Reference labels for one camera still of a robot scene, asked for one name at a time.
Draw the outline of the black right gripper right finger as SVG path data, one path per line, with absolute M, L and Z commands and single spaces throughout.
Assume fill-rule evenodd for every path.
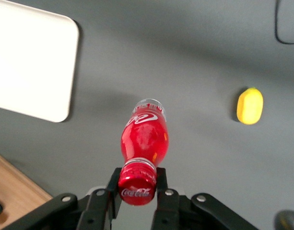
M 188 198 L 169 188 L 166 169 L 157 168 L 157 208 L 152 230 L 256 230 L 253 224 L 208 193 Z

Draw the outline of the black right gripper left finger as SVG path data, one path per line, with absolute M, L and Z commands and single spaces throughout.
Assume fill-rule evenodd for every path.
M 78 199 L 71 193 L 60 194 L 4 227 L 5 230 L 110 230 L 118 215 L 121 198 L 116 168 L 105 187 L 92 188 Z

